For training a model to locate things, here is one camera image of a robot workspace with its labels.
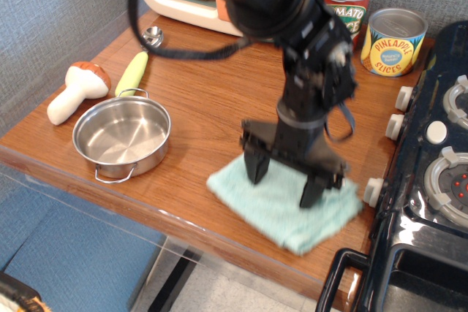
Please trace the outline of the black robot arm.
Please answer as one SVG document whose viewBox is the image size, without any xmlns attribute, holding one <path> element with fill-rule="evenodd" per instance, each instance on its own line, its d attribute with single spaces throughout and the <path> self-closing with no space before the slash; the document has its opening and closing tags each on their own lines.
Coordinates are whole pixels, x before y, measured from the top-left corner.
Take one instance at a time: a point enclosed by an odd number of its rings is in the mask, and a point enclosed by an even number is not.
<svg viewBox="0 0 468 312">
<path fill-rule="evenodd" d="M 241 142 L 251 182 L 271 161 L 307 176 L 300 201 L 314 206 L 340 188 L 347 163 L 325 141 L 328 114 L 345 108 L 356 88 L 352 39 L 324 0 L 225 0 L 232 24 L 252 41 L 269 39 L 283 52 L 284 90 L 278 121 L 245 120 Z"/>
</svg>

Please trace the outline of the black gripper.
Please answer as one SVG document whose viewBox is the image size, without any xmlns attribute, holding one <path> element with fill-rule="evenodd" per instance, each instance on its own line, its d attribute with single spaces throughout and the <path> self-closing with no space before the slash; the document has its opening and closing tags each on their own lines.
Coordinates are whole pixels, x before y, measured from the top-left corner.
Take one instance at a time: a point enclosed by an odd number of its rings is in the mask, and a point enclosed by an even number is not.
<svg viewBox="0 0 468 312">
<path fill-rule="evenodd" d="M 241 144 L 249 180 L 258 184 L 270 160 L 307 175 L 300 201 L 311 208 L 325 189 L 341 188 L 347 163 L 325 141 L 328 111 L 319 108 L 299 115 L 287 107 L 276 108 L 276 123 L 245 119 Z"/>
</svg>

